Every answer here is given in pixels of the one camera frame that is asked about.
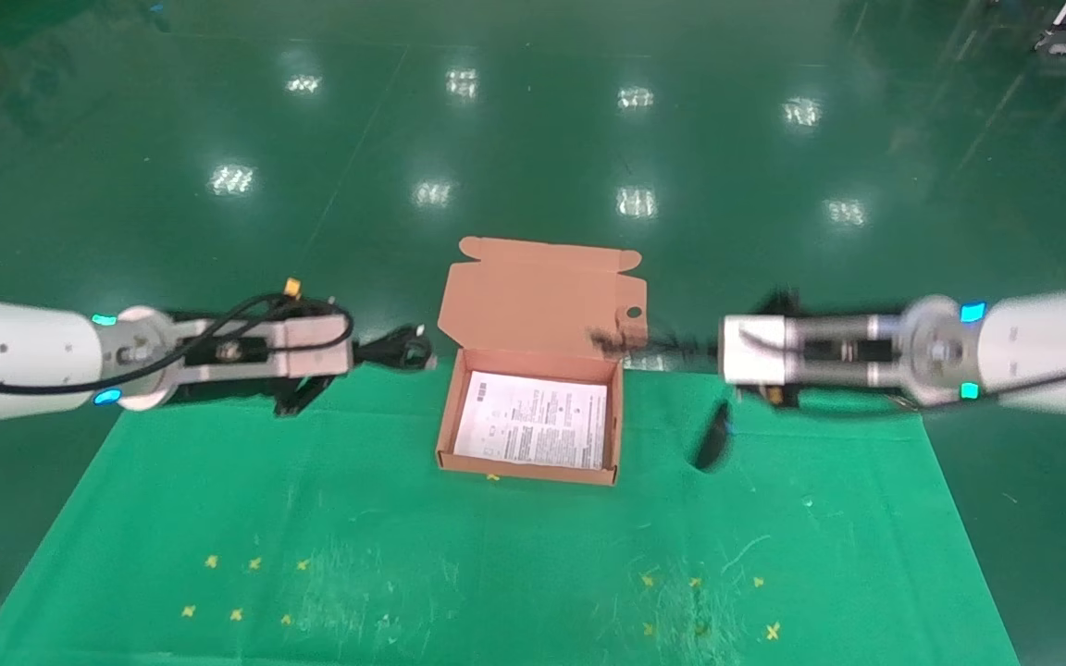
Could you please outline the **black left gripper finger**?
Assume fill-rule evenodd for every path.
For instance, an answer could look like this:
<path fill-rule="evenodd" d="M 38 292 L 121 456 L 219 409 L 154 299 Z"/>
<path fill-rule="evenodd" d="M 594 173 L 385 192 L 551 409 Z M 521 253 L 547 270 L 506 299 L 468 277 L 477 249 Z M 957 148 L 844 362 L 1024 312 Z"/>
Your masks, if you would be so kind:
<path fill-rule="evenodd" d="M 281 378 L 274 383 L 274 415 L 292 418 L 303 413 L 337 378 L 332 375 Z"/>

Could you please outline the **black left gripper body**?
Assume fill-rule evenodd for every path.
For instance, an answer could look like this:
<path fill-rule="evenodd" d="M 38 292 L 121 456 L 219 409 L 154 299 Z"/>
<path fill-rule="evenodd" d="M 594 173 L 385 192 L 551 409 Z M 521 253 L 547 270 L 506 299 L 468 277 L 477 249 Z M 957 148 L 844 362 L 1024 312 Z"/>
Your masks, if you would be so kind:
<path fill-rule="evenodd" d="M 229 400 L 229 397 L 272 397 L 274 400 L 276 379 L 280 379 L 280 376 L 181 384 L 175 388 L 167 403 L 211 403 L 211 401 Z"/>

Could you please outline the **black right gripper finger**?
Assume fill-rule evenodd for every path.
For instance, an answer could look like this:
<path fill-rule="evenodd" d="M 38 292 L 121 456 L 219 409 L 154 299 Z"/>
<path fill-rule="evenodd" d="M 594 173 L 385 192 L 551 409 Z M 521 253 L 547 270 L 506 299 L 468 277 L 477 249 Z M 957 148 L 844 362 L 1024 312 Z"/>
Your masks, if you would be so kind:
<path fill-rule="evenodd" d="M 800 396 L 805 389 L 803 384 L 768 384 L 758 381 L 740 381 L 734 385 L 739 397 L 758 397 L 776 412 L 798 412 Z"/>
<path fill-rule="evenodd" d="M 761 307 L 754 311 L 755 315 L 766 316 L 804 316 L 800 290 L 775 290 L 771 292 Z"/>

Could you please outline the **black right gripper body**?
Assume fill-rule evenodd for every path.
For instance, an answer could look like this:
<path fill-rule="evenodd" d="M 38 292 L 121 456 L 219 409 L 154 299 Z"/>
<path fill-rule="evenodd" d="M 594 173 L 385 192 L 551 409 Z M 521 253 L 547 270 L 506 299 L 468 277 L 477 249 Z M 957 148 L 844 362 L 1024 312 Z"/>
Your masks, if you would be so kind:
<path fill-rule="evenodd" d="M 909 401 L 897 388 L 808 387 L 805 408 L 814 410 L 909 409 Z"/>

